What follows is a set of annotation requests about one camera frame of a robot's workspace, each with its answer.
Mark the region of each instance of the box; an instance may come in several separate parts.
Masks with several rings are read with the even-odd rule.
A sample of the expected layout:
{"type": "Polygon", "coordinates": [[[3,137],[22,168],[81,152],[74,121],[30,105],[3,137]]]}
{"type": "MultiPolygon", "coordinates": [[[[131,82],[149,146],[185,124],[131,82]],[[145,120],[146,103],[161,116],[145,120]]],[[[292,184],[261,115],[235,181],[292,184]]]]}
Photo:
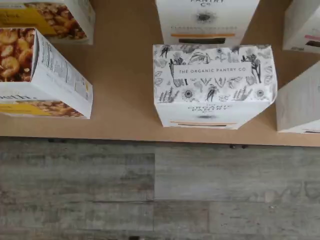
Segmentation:
{"type": "Polygon", "coordinates": [[[279,90],[276,100],[280,133],[320,134],[320,62],[279,90]]]}
{"type": "Polygon", "coordinates": [[[0,29],[0,113],[89,119],[92,85],[35,28],[0,29]]]}
{"type": "Polygon", "coordinates": [[[293,0],[285,12],[283,49],[320,53],[320,1],[293,0]]]}
{"type": "Polygon", "coordinates": [[[260,0],[156,0],[164,44],[241,44],[260,0]]]}
{"type": "Polygon", "coordinates": [[[269,45],[155,45],[153,70],[164,127],[238,129],[277,96],[269,45]]]}
{"type": "Polygon", "coordinates": [[[0,28],[36,28],[53,43],[93,44],[89,0],[0,0],[0,28]]]}

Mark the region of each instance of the white label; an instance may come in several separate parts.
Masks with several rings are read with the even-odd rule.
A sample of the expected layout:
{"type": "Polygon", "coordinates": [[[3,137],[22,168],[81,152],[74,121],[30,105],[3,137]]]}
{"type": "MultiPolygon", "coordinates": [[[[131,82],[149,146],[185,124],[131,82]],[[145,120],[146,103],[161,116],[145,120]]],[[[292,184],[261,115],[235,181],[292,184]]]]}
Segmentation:
{"type": "Polygon", "coordinates": [[[251,62],[174,65],[175,79],[217,77],[247,77],[252,75],[251,62]]]}

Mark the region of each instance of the granola image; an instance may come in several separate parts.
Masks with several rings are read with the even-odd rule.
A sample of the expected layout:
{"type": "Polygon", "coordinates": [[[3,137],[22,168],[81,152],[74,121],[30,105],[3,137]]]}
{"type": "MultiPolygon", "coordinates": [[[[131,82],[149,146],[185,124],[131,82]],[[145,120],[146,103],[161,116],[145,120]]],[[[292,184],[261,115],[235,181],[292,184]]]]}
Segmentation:
{"type": "Polygon", "coordinates": [[[52,117],[67,117],[67,118],[79,118],[83,115],[70,107],[69,105],[63,103],[62,101],[18,101],[19,104],[30,104],[35,106],[42,111],[50,114],[52,117]]]}
{"type": "Polygon", "coordinates": [[[85,32],[65,4],[32,2],[25,5],[28,8],[36,9],[55,30],[59,39],[81,40],[87,38],[85,32]]]}
{"type": "Polygon", "coordinates": [[[35,30],[0,29],[0,82],[30,82],[35,30]]]}

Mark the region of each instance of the food package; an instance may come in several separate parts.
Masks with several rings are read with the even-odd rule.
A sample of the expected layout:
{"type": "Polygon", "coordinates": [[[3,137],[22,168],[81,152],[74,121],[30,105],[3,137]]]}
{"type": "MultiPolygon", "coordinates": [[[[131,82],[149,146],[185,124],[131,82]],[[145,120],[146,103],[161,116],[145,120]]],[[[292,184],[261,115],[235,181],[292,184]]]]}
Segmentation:
{"type": "Polygon", "coordinates": [[[293,0],[285,12],[283,49],[319,54],[319,22],[319,0],[293,0]]]}
{"type": "Polygon", "coordinates": [[[35,28],[0,29],[0,113],[89,119],[93,86],[35,28]]]}
{"type": "Polygon", "coordinates": [[[0,0],[0,28],[36,28],[54,43],[93,44],[89,0],[0,0]]]}
{"type": "Polygon", "coordinates": [[[320,62],[279,90],[276,100],[280,133],[320,134],[320,62]]]}
{"type": "Polygon", "coordinates": [[[260,0],[156,0],[164,44],[240,45],[260,0]]]}
{"type": "Polygon", "coordinates": [[[277,96],[271,46],[154,45],[154,104],[164,127],[238,129],[277,96]]]}

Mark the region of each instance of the brown table surface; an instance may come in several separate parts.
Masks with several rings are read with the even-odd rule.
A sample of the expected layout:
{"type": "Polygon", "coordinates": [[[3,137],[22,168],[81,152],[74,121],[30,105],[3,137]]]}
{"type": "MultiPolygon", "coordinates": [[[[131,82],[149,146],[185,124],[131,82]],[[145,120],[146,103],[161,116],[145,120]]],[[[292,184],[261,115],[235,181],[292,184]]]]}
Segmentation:
{"type": "MultiPolygon", "coordinates": [[[[261,0],[243,44],[272,44],[279,87],[320,55],[282,51],[290,0],[261,0]]],[[[162,43],[154,0],[92,0],[95,43],[57,48],[94,86],[90,120],[0,116],[0,136],[320,146],[320,135],[276,132],[275,106],[239,130],[163,128],[153,102],[152,44],[162,43]]]]}

